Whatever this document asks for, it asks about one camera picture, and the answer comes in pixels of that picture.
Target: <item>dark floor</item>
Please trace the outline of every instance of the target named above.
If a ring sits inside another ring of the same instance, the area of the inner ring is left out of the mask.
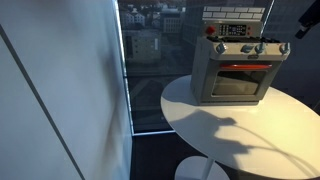
[[[135,136],[132,147],[131,180],[173,180],[178,164],[194,155],[203,156],[175,133]],[[273,180],[219,165],[231,180]]]

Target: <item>white round table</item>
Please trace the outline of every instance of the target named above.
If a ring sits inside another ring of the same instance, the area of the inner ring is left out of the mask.
[[[320,176],[320,117],[269,88],[255,106],[197,106],[191,76],[161,96],[165,118],[198,151],[231,168],[276,179]]]

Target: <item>oven window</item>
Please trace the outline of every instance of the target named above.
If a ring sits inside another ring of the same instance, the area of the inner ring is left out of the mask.
[[[254,95],[265,75],[266,71],[220,71],[212,95]]]

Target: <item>oven handle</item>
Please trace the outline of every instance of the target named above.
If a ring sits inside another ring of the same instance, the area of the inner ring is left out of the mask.
[[[270,69],[271,64],[262,65],[262,64],[221,64],[220,68],[227,70],[264,70]]]

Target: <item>oven knob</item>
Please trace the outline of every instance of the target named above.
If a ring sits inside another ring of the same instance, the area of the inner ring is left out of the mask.
[[[261,54],[266,49],[266,43],[264,43],[264,42],[260,43],[254,49],[256,50],[257,54]]]
[[[227,46],[222,42],[216,47],[216,50],[219,54],[223,54],[227,50]]]
[[[280,52],[282,54],[287,54],[288,52],[290,52],[290,43],[285,43],[285,44],[282,44],[280,46]]]
[[[254,46],[251,46],[251,45],[244,45],[242,46],[241,48],[241,52],[244,52],[244,53],[249,53],[252,49],[253,49]]]

